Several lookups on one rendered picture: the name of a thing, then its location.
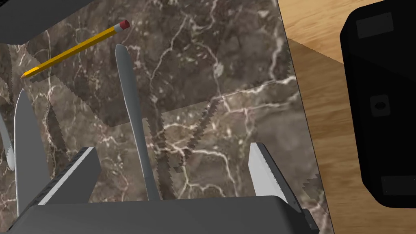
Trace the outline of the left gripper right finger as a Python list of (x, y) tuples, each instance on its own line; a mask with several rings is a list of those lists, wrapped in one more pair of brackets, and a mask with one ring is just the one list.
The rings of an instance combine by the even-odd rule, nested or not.
[(277, 196), (294, 210), (302, 211), (295, 194), (264, 144), (250, 144), (248, 168), (256, 196)]

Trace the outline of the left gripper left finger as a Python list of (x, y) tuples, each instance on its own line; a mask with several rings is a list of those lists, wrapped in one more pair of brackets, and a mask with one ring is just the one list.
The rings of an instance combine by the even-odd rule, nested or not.
[(96, 149), (83, 147), (40, 191), (30, 205), (87, 203), (100, 172), (100, 160)]

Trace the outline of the broad grey knife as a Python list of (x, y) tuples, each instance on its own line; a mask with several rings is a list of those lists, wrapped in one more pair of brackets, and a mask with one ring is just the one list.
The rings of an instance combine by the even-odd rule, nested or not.
[(38, 122), (24, 89), (20, 91), (15, 108), (14, 153), (17, 214), (21, 215), (50, 181)]

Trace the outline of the grey cutlery piece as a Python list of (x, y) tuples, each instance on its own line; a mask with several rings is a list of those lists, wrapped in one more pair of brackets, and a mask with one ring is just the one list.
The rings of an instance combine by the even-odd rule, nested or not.
[(10, 170), (15, 170), (15, 154), (13, 144), (9, 132), (7, 130), (5, 121), (0, 113), (0, 135), (3, 141), (4, 150), (6, 152), (6, 160)]

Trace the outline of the yellow pencil with red eraser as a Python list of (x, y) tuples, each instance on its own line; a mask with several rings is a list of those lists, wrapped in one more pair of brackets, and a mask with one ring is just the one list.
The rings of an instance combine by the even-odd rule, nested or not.
[(56, 55), (55, 57), (51, 58), (50, 60), (24, 72), (20, 78), (29, 78), (34, 76), (35, 74), (42, 72), (52, 66), (54, 66), (57, 63), (60, 63), (64, 61), (65, 59), (127, 29), (130, 27), (130, 23), (128, 20), (124, 20), (111, 28), (106, 29), (105, 31), (102, 31), (101, 33), (94, 35), (90, 39), (83, 41), (82, 43)]

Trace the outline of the black rounded block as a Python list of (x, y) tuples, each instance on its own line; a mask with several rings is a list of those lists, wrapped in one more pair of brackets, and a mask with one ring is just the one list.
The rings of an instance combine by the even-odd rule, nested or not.
[(416, 0), (357, 8), (340, 45), (362, 183), (383, 206), (416, 209)]

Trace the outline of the dark grey flat slab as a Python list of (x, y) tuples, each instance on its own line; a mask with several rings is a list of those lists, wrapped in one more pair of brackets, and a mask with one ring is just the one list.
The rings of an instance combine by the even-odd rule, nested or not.
[(21, 45), (94, 0), (0, 0), (0, 43)]

